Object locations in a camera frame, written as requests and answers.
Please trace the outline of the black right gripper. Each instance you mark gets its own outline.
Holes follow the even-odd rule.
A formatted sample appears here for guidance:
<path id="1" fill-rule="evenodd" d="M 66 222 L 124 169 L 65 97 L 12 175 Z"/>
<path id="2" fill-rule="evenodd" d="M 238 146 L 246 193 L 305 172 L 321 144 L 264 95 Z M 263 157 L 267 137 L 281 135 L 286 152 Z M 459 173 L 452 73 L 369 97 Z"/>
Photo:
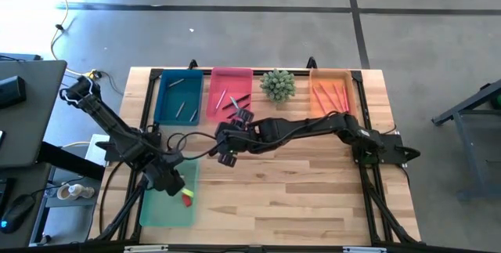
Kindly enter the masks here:
<path id="1" fill-rule="evenodd" d="M 257 132 L 251 124 L 254 114 L 246 109 L 238 109 L 236 115 L 228 122 L 220 122 L 216 128 L 218 163 L 234 167 L 239 152 L 248 151 L 252 140 L 256 140 Z"/>

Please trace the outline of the black pen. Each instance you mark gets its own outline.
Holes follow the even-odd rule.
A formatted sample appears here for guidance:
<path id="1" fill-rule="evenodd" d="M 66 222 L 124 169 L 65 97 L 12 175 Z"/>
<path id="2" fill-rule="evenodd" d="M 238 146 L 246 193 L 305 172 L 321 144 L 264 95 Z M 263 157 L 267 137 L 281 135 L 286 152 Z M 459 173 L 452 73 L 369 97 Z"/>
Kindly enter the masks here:
<path id="1" fill-rule="evenodd" d="M 235 98 L 235 97 L 233 97 L 233 98 L 237 101 L 237 103 L 238 103 L 238 105 L 239 105 L 239 103 L 241 103 L 241 102 L 243 102 L 244 100 L 248 99 L 250 96 L 251 96 L 250 94 L 246 94 L 246 95 L 244 95 L 244 96 L 241 96 L 240 98 Z M 224 107 L 223 107 L 222 109 L 223 109 L 223 110 L 227 110 L 227 109 L 229 109 L 231 106 L 233 106 L 233 104 L 232 104 L 232 102 L 231 102 L 231 100 L 230 100 L 230 102 L 229 102 L 229 103 L 227 103 L 226 105 L 224 105 Z"/>
<path id="2" fill-rule="evenodd" d="M 250 106 L 250 103 L 243 105 L 240 109 L 246 109 L 248 106 Z M 231 119 L 232 117 L 236 116 L 237 112 L 234 112 L 230 114 L 227 119 Z"/>

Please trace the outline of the pink pen with orange cap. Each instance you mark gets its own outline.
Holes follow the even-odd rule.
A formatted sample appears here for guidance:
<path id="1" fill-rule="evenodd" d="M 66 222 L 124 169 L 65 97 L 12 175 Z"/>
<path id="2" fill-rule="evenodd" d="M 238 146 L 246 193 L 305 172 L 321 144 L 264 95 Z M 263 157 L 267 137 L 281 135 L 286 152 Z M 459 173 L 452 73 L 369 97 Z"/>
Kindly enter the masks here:
<path id="1" fill-rule="evenodd" d="M 341 107 L 340 109 L 341 109 L 342 112 L 345 112 L 344 103 L 342 101 L 340 91 L 339 91 L 338 87 L 336 86 L 336 84 L 332 84 L 332 86 L 333 86 L 334 91 L 336 93 L 337 100 L 338 100 L 338 102 L 340 104 L 340 107 Z"/>

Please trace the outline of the teal green plastic bin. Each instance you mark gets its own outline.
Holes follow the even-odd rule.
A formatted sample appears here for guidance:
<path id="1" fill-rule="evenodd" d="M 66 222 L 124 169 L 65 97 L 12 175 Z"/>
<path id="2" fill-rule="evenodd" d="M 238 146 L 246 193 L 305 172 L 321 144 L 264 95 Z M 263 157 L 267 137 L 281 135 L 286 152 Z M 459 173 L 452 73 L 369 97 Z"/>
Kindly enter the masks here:
<path id="1" fill-rule="evenodd" d="M 182 192 L 173 197 L 165 191 L 147 190 L 144 194 L 139 223 L 143 227 L 190 227 L 196 220 L 196 194 L 199 177 L 199 161 L 184 161 L 177 170 L 185 181 L 185 187 L 194 192 L 192 205 L 182 202 Z"/>

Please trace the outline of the pink plastic bin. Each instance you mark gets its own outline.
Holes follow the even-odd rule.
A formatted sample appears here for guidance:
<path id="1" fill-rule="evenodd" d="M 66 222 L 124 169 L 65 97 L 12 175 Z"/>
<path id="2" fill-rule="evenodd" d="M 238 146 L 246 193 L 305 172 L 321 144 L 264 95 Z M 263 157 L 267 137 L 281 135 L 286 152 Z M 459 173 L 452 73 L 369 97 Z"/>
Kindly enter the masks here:
<path id="1" fill-rule="evenodd" d="M 227 117 L 237 112 L 234 106 L 223 110 L 224 105 L 230 102 L 230 96 L 240 98 L 246 94 L 250 97 L 239 103 L 239 107 L 251 103 L 251 93 L 253 85 L 253 71 L 248 68 L 215 67 L 211 71 L 210 87 L 207 97 L 206 117 L 209 121 L 228 121 Z M 218 112 L 214 113 L 214 108 L 224 89 L 228 89 Z"/>

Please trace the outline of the potted artificial green plant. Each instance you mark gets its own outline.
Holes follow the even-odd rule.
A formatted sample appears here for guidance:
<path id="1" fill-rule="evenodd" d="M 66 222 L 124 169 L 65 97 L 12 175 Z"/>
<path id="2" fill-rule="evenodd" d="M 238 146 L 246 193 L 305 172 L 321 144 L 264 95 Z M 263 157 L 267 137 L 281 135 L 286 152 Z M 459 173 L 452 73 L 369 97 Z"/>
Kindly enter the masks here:
<path id="1" fill-rule="evenodd" d="M 295 96 L 295 76 L 287 70 L 272 70 L 262 75 L 260 88 L 274 103 L 285 103 Z"/>

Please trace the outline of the white sheet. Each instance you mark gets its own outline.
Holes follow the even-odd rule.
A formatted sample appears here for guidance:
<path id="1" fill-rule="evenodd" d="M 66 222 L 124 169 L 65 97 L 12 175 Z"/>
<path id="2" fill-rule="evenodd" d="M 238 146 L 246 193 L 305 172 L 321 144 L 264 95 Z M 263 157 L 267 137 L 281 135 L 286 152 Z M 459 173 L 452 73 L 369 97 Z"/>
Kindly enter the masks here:
<path id="1" fill-rule="evenodd" d="M 106 167 L 109 163 L 106 161 L 106 151 L 96 144 L 98 142 L 107 142 L 110 139 L 108 135 L 93 134 L 85 155 L 85 159 L 93 163 Z"/>

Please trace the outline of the blue plastic bin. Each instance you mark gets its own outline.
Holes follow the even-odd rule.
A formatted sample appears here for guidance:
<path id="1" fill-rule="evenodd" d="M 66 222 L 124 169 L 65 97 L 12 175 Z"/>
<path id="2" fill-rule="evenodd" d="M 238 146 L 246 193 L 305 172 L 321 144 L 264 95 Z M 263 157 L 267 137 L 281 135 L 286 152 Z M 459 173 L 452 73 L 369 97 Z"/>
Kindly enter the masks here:
<path id="1" fill-rule="evenodd" d="M 168 88 L 169 84 L 181 78 L 185 81 Z M 154 121 L 159 125 L 198 125 L 203 89 L 204 74 L 200 70 L 164 70 L 160 79 Z M 176 120 L 175 115 L 182 102 L 186 102 L 186 105 Z M 196 109 L 198 109 L 198 114 L 194 121 L 190 122 L 189 119 Z"/>

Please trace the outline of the beige tape roll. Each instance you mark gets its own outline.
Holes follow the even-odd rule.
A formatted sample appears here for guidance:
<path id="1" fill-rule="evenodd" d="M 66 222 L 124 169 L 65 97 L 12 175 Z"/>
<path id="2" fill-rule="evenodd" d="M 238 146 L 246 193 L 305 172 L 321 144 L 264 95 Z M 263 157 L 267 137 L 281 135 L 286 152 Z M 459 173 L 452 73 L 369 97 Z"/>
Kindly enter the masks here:
<path id="1" fill-rule="evenodd" d="M 56 192 L 56 196 L 62 201 L 74 201 L 78 198 L 89 199 L 95 194 L 92 187 L 82 186 L 81 184 L 64 184 Z"/>

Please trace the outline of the dark grey desk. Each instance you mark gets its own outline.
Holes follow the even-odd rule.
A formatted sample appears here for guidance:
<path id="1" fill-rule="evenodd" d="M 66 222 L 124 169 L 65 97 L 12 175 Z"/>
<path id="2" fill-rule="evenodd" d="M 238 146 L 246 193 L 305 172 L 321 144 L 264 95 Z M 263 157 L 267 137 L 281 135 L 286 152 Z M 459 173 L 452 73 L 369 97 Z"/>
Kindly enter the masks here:
<path id="1" fill-rule="evenodd" d="M 27 96 L 22 103 L 0 109 L 0 131 L 4 132 L 0 168 L 36 162 L 66 67 L 64 60 L 0 62 L 0 81 L 21 77 Z"/>

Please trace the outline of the black computer mouse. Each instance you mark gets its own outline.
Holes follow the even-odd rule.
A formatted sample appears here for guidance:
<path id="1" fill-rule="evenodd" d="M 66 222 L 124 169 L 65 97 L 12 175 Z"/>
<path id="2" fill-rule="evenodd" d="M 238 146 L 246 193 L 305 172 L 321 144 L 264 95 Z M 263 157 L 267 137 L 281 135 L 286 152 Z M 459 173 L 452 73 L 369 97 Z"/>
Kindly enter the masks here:
<path id="1" fill-rule="evenodd" d="M 33 195 L 19 195 L 0 219 L 0 232 L 8 234 L 17 231 L 34 207 L 34 204 L 35 199 Z"/>

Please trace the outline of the black box device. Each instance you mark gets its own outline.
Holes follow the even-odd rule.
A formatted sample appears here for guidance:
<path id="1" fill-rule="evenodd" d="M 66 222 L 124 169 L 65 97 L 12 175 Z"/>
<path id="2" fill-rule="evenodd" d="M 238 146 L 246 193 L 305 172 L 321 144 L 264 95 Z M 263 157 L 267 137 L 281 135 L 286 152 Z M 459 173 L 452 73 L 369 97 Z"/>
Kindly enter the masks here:
<path id="1" fill-rule="evenodd" d="M 25 80 L 20 76 L 0 80 L 0 109 L 22 103 L 26 99 Z"/>

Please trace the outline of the blue-grey metal cart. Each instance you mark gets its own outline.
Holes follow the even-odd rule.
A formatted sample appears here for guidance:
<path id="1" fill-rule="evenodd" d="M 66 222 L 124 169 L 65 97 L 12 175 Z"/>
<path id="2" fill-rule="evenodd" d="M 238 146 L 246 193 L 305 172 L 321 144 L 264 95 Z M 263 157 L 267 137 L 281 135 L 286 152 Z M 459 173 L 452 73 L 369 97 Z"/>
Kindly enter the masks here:
<path id="1" fill-rule="evenodd" d="M 460 200 L 501 199 L 501 104 L 491 110 L 478 108 L 500 96 L 501 79 L 431 119 L 436 126 L 453 121 L 463 144 L 472 185 L 457 193 Z"/>

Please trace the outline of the white bracket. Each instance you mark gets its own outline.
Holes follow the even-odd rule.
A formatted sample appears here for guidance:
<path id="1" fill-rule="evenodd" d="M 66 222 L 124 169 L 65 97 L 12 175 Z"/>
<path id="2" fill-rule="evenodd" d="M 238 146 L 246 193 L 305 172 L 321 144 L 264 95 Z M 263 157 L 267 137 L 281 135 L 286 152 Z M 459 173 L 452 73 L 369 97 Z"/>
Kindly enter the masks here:
<path id="1" fill-rule="evenodd" d="M 123 253 L 165 253 L 168 246 L 164 244 L 126 246 Z"/>
<path id="2" fill-rule="evenodd" d="M 377 247 L 343 247 L 343 253 L 387 253 L 386 248 Z"/>

